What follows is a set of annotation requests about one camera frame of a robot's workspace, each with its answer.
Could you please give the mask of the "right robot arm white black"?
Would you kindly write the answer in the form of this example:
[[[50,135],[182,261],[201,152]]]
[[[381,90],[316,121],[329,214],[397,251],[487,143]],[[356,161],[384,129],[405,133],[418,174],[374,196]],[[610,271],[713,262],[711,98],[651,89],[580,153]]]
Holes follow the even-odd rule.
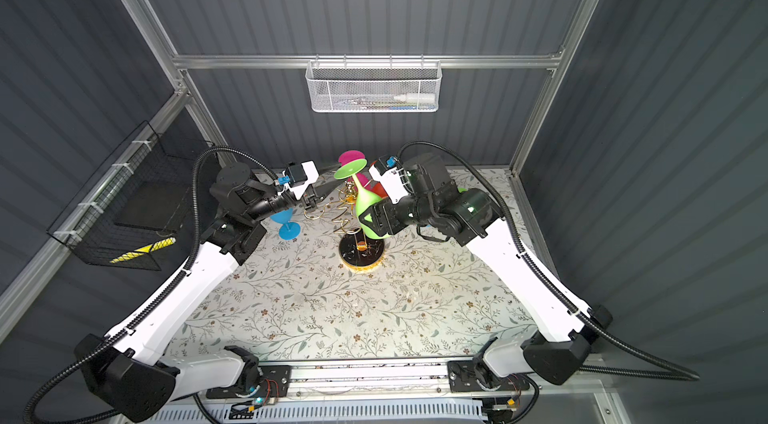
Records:
[[[611,313],[588,305],[560,282],[520,240],[488,192],[460,189],[433,153],[406,162],[379,158],[369,173],[387,195],[360,211],[365,231],[386,238],[409,226],[436,229],[440,241],[453,239],[483,261],[533,319],[530,335],[495,338],[481,350],[476,370],[483,385],[525,372],[561,385],[582,368],[598,337],[582,320],[607,327]]]

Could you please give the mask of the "green wine glass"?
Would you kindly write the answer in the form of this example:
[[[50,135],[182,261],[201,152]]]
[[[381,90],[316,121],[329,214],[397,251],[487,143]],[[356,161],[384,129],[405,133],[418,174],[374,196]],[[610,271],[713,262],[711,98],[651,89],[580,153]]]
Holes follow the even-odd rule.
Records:
[[[357,219],[358,219],[358,214],[360,214],[360,212],[366,210],[368,207],[382,200],[382,198],[376,195],[374,192],[371,192],[370,190],[366,189],[359,179],[358,174],[362,172],[363,168],[366,165],[367,165],[367,160],[365,158],[358,158],[356,160],[352,160],[348,162],[348,164],[343,164],[334,173],[335,179],[342,180],[342,179],[351,178],[353,180],[357,189],[357,197],[355,202],[355,214]],[[383,234],[383,235],[384,235],[384,238],[388,238],[388,234]]]

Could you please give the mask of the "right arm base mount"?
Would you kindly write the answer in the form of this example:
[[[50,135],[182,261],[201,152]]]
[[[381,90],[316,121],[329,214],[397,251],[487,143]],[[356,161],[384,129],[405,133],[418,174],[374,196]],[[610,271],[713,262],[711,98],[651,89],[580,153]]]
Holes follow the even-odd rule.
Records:
[[[451,360],[446,364],[450,390],[454,393],[509,391],[520,394],[530,389],[522,374],[499,377],[484,363],[488,348],[497,340],[490,339],[471,359]]]

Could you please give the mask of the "blue wine glass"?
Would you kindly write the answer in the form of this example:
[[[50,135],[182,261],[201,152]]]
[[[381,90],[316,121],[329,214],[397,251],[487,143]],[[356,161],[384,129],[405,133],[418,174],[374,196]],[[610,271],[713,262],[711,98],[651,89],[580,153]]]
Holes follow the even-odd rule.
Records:
[[[298,238],[301,226],[293,221],[293,209],[286,209],[270,216],[270,219],[280,225],[278,235],[282,240],[289,241]]]

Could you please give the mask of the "red wine glass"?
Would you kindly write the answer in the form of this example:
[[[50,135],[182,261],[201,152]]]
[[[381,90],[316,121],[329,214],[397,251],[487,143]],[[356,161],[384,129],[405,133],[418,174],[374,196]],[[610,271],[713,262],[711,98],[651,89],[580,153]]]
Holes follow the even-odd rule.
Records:
[[[386,190],[384,189],[383,185],[379,181],[370,179],[368,181],[368,184],[366,185],[366,188],[371,192],[374,192],[376,195],[378,195],[381,198],[388,198],[388,194]]]

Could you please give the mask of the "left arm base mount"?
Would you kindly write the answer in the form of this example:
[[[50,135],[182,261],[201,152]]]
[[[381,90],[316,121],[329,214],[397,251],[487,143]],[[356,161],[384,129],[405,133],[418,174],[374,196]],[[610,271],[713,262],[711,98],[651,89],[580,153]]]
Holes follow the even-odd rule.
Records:
[[[289,365],[264,365],[250,351],[236,345],[224,347],[227,357],[237,356],[244,364],[235,382],[228,387],[215,387],[206,391],[208,399],[256,399],[265,403],[269,399],[286,397],[291,382]]]

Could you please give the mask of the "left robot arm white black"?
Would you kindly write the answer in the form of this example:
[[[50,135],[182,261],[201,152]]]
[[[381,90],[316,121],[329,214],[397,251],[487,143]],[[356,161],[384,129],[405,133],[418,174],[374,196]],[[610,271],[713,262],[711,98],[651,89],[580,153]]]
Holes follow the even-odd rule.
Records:
[[[76,348],[95,357],[81,370],[88,389],[117,413],[142,422],[168,402],[213,388],[264,402],[272,389],[259,360],[230,345],[217,354],[165,360],[175,333],[222,281],[237,271],[264,238],[263,220],[298,206],[314,192],[312,161],[291,164],[260,180],[251,166],[234,162],[209,188],[216,218],[193,241],[192,255],[129,317],[103,337],[89,335]]]

